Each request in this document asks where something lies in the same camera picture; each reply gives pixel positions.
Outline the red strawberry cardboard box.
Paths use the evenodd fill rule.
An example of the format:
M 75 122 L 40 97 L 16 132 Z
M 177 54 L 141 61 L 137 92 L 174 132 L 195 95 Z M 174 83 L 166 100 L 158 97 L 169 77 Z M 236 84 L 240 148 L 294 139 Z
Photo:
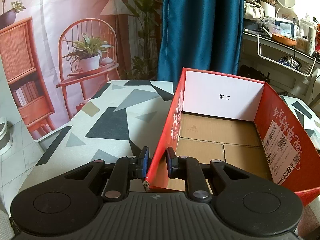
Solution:
M 184 190 L 170 180 L 165 150 L 207 164 L 218 159 L 295 192 L 319 196 L 319 118 L 266 82 L 185 68 L 146 175 L 149 189 Z

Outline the blue curtain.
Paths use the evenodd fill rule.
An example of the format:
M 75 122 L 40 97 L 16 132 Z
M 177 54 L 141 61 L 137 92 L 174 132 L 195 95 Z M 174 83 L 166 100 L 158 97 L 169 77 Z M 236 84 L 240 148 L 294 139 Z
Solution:
M 157 79 L 178 81 L 183 68 L 235 75 L 244 0 L 163 0 Z

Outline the cluttered white vanity desk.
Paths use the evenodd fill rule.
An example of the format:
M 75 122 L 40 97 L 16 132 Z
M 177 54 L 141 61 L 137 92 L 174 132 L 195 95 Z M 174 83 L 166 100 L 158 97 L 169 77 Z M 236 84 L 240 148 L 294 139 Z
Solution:
M 293 57 L 301 63 L 295 70 L 279 62 Z M 240 64 L 261 71 L 278 93 L 302 99 L 316 107 L 319 104 L 319 61 L 294 48 L 257 34 L 243 32 Z

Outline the pink printed backdrop cloth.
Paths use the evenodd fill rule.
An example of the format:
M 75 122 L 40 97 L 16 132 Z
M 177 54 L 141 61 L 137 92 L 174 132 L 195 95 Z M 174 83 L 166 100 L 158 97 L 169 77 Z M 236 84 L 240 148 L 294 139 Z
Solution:
M 111 80 L 156 77 L 162 0 L 1 0 L 1 63 L 34 140 Z

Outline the orange shallow dish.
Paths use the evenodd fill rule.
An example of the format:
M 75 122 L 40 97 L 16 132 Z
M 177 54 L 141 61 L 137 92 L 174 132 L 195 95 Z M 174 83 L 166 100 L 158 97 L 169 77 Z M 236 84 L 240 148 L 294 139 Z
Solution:
M 294 40 L 294 39 L 291 39 L 291 38 L 288 38 L 286 36 L 283 36 L 283 35 L 280 35 L 280 34 L 275 34 L 275 33 L 272 33 L 272 38 L 283 44 L 283 45 L 286 45 L 286 46 L 295 46 L 297 44 L 297 41 Z

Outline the white bag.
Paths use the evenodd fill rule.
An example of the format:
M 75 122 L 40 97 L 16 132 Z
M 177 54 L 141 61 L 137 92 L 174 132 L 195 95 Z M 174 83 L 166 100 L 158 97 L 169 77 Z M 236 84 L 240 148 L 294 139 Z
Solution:
M 265 11 L 259 3 L 256 3 L 256 2 L 244 3 L 244 19 L 257 21 L 257 20 L 263 20 L 264 17 L 265 17 Z

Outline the cotton swab box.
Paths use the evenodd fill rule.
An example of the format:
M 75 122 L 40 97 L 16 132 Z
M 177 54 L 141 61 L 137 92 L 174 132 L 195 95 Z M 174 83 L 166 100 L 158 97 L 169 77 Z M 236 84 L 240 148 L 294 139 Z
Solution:
M 296 42 L 297 43 L 295 45 L 295 49 L 306 54 L 307 47 L 308 47 L 308 40 L 304 37 L 297 36 Z

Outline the orange artificial flowers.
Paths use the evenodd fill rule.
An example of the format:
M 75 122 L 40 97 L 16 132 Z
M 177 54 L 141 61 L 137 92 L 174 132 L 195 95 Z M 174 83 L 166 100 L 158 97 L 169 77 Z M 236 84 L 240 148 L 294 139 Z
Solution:
M 315 16 L 313 16 L 313 22 L 316 23 L 316 46 L 315 46 L 315 50 L 320 52 L 320 23 L 317 21 L 317 19 L 315 18 Z

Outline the white brush holder cup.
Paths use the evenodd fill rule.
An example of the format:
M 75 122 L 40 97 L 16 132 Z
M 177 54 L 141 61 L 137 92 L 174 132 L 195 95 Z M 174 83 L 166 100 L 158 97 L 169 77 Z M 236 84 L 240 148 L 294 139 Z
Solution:
M 265 11 L 265 16 L 267 17 L 275 17 L 276 10 L 275 10 L 275 5 L 276 5 L 277 0 L 260 0 L 260 4 L 263 7 Z

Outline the white cosmetic bottle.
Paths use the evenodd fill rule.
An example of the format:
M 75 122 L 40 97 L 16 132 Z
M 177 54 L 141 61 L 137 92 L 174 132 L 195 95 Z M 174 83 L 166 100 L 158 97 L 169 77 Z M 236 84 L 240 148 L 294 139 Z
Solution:
M 316 29 L 314 27 L 310 27 L 308 32 L 308 43 L 306 47 L 306 53 L 309 56 L 313 55 L 315 38 L 316 38 Z

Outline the white round mirror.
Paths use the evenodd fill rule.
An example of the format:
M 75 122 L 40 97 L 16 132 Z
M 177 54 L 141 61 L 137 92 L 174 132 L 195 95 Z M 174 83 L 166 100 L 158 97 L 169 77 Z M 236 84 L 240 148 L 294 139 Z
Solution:
M 299 19 L 294 12 L 295 0 L 277 0 L 276 2 L 276 20 L 285 19 L 293 22 L 295 25 L 299 24 Z

